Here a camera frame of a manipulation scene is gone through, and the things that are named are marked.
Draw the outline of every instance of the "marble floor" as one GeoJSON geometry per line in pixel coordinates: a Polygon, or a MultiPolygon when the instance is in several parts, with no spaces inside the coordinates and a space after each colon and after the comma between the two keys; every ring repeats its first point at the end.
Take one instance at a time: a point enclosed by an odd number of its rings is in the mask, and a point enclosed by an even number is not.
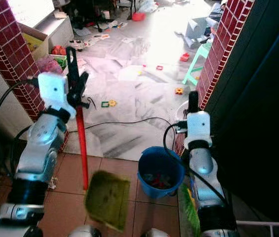
{"type": "MultiPolygon", "coordinates": [[[[80,71],[87,71],[89,79],[84,92],[86,101],[91,97],[96,105],[84,110],[85,126],[103,122],[134,122],[151,117],[160,117],[174,123],[178,107],[187,100],[195,86],[182,84],[186,71],[199,47],[188,48],[181,36],[189,17],[206,16],[210,5],[203,0],[191,0],[185,5],[159,7],[147,14],[141,22],[126,21],[128,12],[118,12],[119,22],[127,22],[123,28],[113,28],[108,39],[77,52],[80,71]],[[133,41],[125,43],[124,38],[133,41]],[[188,52],[188,62],[179,61],[188,52]],[[176,95],[175,88],[182,87],[183,95],[176,95]],[[115,107],[102,108],[102,101],[115,100],[115,107]]],[[[89,28],[92,35],[76,36],[88,40],[98,34],[89,28]]],[[[197,63],[202,66],[205,59],[197,63]]],[[[151,146],[162,146],[162,138],[169,124],[161,119],[150,119],[136,124],[104,124],[86,130],[87,152],[90,156],[139,160],[142,151],[151,146]]],[[[76,122],[68,125],[70,131],[65,152],[79,154],[76,122]]],[[[170,148],[173,132],[168,134],[170,148]]]]}

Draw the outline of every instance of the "red brick pillar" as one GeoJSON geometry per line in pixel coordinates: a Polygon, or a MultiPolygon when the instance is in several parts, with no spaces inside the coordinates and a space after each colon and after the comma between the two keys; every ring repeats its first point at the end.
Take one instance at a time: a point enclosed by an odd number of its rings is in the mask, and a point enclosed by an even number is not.
{"type": "MultiPolygon", "coordinates": [[[[7,0],[0,0],[0,73],[9,86],[40,73],[7,0]]],[[[21,85],[13,93],[29,117],[36,121],[39,111],[44,109],[39,89],[21,85]]]]}
{"type": "Polygon", "coordinates": [[[241,33],[253,0],[228,0],[216,36],[197,84],[199,107],[203,110],[241,33]]]}

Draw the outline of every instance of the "blue bucket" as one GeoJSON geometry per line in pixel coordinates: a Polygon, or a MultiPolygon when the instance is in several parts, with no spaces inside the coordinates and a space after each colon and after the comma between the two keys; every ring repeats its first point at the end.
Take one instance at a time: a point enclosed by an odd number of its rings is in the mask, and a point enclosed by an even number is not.
{"type": "MultiPolygon", "coordinates": [[[[173,151],[171,154],[180,159],[180,157],[173,151]]],[[[180,184],[183,182],[185,169],[180,164],[176,163],[164,150],[163,147],[150,147],[142,152],[142,156],[138,163],[138,178],[141,182],[142,188],[149,197],[161,198],[166,195],[171,195],[180,184]],[[149,185],[144,178],[147,175],[164,175],[169,178],[171,188],[157,189],[149,185]]]]}

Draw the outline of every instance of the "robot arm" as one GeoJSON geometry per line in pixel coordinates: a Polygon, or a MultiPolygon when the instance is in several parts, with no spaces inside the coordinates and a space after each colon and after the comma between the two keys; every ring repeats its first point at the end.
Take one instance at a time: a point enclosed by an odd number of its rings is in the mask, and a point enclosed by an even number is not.
{"type": "MultiPolygon", "coordinates": [[[[198,111],[196,91],[189,94],[187,133],[184,146],[189,151],[190,168],[224,197],[217,179],[217,163],[209,151],[212,145],[210,117],[207,112],[198,111]]],[[[194,191],[202,236],[238,236],[232,210],[197,176],[194,177],[194,191]]]]}
{"type": "Polygon", "coordinates": [[[20,157],[7,203],[0,208],[0,236],[42,237],[37,223],[44,214],[43,202],[64,142],[66,123],[76,116],[76,106],[85,105],[81,95],[88,74],[79,76],[76,53],[69,62],[67,77],[52,73],[39,75],[40,96],[46,111],[29,129],[28,142],[20,157]]]}

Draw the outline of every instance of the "green dustpan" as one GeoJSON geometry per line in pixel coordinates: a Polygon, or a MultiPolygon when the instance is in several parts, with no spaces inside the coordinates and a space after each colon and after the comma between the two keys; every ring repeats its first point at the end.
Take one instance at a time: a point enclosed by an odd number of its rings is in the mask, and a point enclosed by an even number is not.
{"type": "Polygon", "coordinates": [[[85,197],[85,208],[96,221],[123,232],[130,182],[108,173],[96,172],[85,197]]]}

